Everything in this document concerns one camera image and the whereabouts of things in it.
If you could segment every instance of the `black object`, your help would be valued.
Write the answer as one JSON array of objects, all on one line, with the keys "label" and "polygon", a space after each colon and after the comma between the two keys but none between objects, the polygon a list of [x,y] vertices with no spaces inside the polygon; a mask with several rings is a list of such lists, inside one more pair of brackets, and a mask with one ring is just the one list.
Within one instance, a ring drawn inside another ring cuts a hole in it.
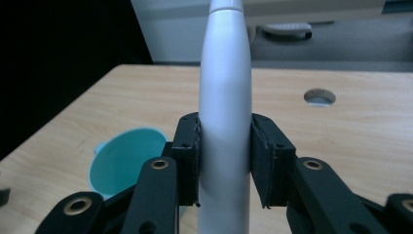
[{"label": "black object", "polygon": [[[95,209],[79,214],[82,221],[76,230],[51,229],[75,220],[63,207],[85,194],[71,195],[56,205],[36,233],[177,233],[178,206],[199,205],[200,137],[198,114],[182,117],[163,157],[145,163],[135,187],[105,201],[103,208],[96,199]],[[393,194],[386,207],[357,196],[325,162],[298,158],[277,125],[257,114],[251,123],[251,173],[263,208],[287,206],[294,234],[413,232],[412,194]]]},{"label": "black object", "polygon": [[152,64],[129,0],[2,1],[0,160],[118,64]]}]

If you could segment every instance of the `table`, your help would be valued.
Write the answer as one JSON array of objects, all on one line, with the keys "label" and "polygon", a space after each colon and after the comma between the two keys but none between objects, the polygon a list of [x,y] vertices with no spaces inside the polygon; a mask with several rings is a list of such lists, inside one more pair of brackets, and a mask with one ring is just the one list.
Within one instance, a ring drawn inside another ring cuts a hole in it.
[{"label": "table", "polygon": [[[64,197],[89,191],[94,147],[134,127],[154,126],[173,138],[178,119],[198,111],[199,67],[121,65],[60,112],[0,163],[1,233],[33,233]],[[357,194],[384,205],[413,193],[413,74],[252,69],[253,112],[273,119],[299,157],[328,163]],[[329,107],[303,95],[335,94]],[[197,208],[181,233],[195,233]],[[251,183],[250,233],[290,233],[285,208],[261,209]]]}]

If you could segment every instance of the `round metal grommet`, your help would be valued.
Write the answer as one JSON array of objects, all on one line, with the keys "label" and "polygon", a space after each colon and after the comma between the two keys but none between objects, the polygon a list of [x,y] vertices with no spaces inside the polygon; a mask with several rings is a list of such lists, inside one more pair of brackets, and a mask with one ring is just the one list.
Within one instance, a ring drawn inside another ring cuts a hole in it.
[{"label": "round metal grommet", "polygon": [[304,166],[306,166],[306,168],[311,169],[311,170],[321,170],[322,169],[322,164],[315,161],[315,160],[307,160],[303,164],[304,164]]},{"label": "round metal grommet", "polygon": [[78,215],[86,211],[91,205],[91,198],[78,197],[68,202],[63,211],[66,215]]},{"label": "round metal grommet", "polygon": [[164,169],[169,165],[169,162],[166,160],[157,160],[151,164],[151,167],[156,170]]},{"label": "round metal grommet", "polygon": [[401,204],[407,211],[413,213],[413,200],[412,199],[405,199],[401,201]]}]

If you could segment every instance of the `cup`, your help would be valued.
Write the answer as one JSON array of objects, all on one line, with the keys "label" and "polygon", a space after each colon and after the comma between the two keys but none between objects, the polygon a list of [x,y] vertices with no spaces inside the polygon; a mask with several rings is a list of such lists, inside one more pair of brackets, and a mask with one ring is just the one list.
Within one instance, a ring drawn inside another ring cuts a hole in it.
[{"label": "cup", "polygon": [[142,165],[162,154],[167,137],[155,128],[123,132],[94,149],[89,185],[108,199],[136,184]]}]

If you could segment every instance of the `white cylindrical object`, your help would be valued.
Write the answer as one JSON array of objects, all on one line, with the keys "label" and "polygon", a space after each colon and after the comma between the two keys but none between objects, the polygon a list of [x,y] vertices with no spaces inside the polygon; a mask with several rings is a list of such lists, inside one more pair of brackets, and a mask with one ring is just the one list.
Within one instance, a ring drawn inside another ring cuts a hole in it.
[{"label": "white cylindrical object", "polygon": [[[225,8],[222,2],[234,4]],[[211,2],[201,61],[201,234],[249,229],[249,42],[242,1],[222,2]]]}]

